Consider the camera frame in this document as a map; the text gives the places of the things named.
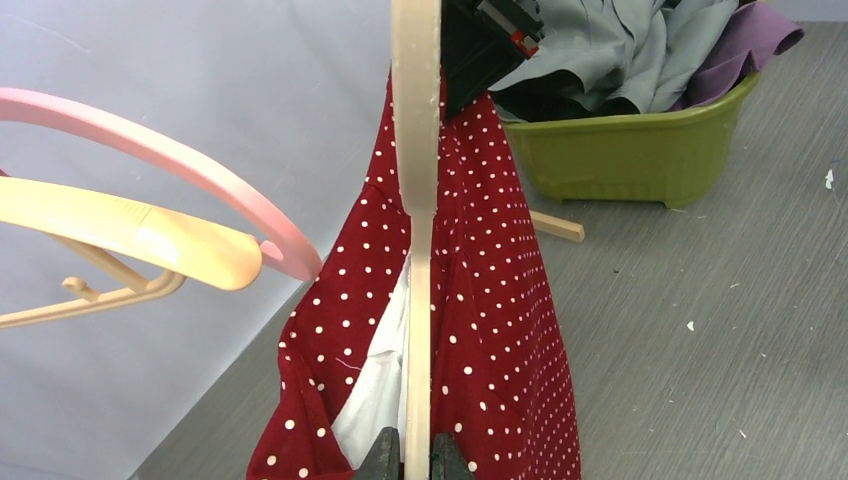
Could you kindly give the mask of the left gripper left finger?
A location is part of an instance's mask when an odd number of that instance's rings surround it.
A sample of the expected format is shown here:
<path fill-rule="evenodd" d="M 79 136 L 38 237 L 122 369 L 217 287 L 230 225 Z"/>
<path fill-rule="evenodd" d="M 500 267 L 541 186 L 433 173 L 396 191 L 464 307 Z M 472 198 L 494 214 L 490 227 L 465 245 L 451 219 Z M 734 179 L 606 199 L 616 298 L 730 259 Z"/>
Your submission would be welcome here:
<path fill-rule="evenodd" d="M 398 430 L 382 428 L 352 480 L 399 480 L 400 447 Z"/>

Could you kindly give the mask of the black skirt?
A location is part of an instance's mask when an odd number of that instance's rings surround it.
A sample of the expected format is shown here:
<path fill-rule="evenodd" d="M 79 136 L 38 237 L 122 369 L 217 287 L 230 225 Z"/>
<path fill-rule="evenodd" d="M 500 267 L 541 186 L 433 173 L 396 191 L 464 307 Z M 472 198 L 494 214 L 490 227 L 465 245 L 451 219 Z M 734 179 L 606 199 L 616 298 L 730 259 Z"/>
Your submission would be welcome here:
<path fill-rule="evenodd" d="M 542 77 L 522 80 L 503 90 L 492 90 L 491 96 L 506 113 L 527 122 L 640 113 L 632 101 L 613 97 L 614 92 L 614 88 L 602 87 L 586 93 L 577 75 L 557 70 Z"/>

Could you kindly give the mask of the wooden hanger of red skirt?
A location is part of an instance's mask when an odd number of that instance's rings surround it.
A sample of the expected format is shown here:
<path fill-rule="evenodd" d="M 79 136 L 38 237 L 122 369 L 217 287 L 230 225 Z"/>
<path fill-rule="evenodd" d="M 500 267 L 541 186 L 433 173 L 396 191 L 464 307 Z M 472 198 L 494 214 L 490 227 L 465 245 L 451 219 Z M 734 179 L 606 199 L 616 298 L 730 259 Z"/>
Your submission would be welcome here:
<path fill-rule="evenodd" d="M 440 2 L 392 2 L 391 73 L 397 174 L 411 227 L 404 467 L 404 476 L 410 480 L 424 480 L 430 473 L 430 261 L 437 210 L 440 35 Z"/>

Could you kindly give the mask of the pink hanger of grey skirt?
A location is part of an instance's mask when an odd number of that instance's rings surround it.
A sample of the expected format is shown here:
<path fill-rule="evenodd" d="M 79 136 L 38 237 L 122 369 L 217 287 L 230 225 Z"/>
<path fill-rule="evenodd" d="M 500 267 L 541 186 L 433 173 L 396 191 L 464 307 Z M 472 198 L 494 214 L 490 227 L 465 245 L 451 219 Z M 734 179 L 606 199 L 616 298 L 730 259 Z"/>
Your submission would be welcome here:
<path fill-rule="evenodd" d="M 1 119 L 42 126 L 151 163 L 224 201 L 266 235 L 264 263 L 301 281 L 320 273 L 322 260 L 301 230 L 247 181 L 207 155 L 104 110 L 46 93 L 1 89 Z"/>

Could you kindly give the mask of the wooden hanger of purple skirt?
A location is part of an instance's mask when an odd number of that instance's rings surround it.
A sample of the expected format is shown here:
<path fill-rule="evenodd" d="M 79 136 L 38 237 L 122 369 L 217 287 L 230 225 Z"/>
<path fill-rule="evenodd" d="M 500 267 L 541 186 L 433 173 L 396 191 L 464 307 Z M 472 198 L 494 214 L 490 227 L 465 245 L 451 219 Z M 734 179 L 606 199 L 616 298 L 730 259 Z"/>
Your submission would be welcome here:
<path fill-rule="evenodd" d="M 41 231 L 122 283 L 98 292 L 79 277 L 75 299 L 4 314 L 4 328 L 54 321 L 159 299 L 194 279 L 224 291 L 251 285 L 262 269 L 256 239 L 159 206 L 67 185 L 1 180 L 1 220 Z"/>

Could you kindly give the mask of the purple skirt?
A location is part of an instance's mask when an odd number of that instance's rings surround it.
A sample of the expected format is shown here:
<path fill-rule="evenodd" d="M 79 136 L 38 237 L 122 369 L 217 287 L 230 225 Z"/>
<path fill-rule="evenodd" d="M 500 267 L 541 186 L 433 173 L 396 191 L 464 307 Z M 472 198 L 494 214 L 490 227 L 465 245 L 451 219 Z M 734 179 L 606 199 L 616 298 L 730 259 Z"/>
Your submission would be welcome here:
<path fill-rule="evenodd" d="M 673 111 L 721 99 L 746 76 L 762 71 L 771 58 L 797 45 L 805 30 L 764 1 L 745 1 L 731 16 Z"/>

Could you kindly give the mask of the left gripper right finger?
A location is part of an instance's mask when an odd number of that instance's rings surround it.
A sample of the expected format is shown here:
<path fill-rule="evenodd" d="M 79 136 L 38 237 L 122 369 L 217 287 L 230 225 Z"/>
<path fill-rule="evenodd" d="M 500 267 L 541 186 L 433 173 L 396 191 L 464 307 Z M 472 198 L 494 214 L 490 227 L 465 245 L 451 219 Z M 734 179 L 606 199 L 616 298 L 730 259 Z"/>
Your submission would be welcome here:
<path fill-rule="evenodd" d="M 474 480 L 461 449 L 451 433 L 435 436 L 431 453 L 432 480 Z"/>

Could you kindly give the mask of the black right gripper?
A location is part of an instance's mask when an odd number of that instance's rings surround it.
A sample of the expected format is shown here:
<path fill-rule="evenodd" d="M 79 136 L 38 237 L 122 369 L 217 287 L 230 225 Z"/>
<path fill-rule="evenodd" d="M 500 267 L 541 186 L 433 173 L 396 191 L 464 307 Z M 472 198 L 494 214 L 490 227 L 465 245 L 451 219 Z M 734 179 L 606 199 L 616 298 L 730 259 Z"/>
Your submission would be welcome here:
<path fill-rule="evenodd" d="M 441 11 L 445 116 L 459 114 L 517 69 L 544 38 L 535 0 L 446 0 Z"/>

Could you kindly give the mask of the red polka dot skirt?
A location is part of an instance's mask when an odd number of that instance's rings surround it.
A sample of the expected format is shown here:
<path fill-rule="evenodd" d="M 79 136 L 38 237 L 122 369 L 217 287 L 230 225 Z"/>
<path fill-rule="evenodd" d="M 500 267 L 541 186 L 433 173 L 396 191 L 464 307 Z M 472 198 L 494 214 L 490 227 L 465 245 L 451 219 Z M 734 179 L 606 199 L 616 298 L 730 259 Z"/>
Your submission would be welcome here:
<path fill-rule="evenodd" d="M 478 479 L 582 475 L 572 378 L 548 277 L 494 103 L 441 123 L 431 257 L 431 429 Z M 280 401 L 250 479 L 349 479 L 404 424 L 409 216 L 384 104 L 363 189 L 278 344 Z"/>

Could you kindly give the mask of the grey skirt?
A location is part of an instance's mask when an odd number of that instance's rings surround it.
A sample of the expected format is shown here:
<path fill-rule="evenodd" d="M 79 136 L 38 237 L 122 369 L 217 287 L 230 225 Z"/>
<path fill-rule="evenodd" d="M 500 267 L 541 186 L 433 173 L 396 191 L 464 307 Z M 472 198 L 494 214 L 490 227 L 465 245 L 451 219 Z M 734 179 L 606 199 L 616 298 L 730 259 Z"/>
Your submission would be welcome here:
<path fill-rule="evenodd" d="M 739 4 L 721 0 L 542 1 L 537 53 L 493 85 L 503 90 L 557 70 L 584 91 L 614 88 L 643 113 L 671 109 Z"/>

